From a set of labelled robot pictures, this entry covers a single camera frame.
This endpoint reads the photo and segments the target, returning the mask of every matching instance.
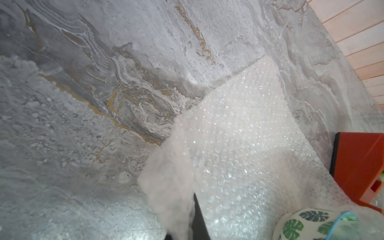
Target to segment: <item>leaf print mug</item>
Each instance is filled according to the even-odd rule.
[[[353,212],[303,209],[285,214],[277,223],[272,240],[349,239],[358,222]]]

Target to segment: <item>green leaf print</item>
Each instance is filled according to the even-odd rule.
[[[342,218],[343,221],[358,221],[358,217],[353,213],[347,214]]]
[[[333,224],[334,224],[334,221],[326,222],[326,223],[322,224],[317,231],[319,233],[328,235],[329,232],[331,231]]]
[[[329,214],[327,212],[321,211],[306,211],[300,213],[300,216],[305,220],[312,222],[323,222],[329,218]]]
[[[297,231],[302,231],[303,228],[304,225],[301,221],[290,219],[284,224],[283,234],[288,240],[296,240],[298,237],[300,237],[300,233]]]

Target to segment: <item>orange box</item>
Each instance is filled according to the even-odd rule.
[[[379,192],[384,171],[384,134],[339,132],[335,136],[330,173],[355,203],[384,214],[370,203]]]

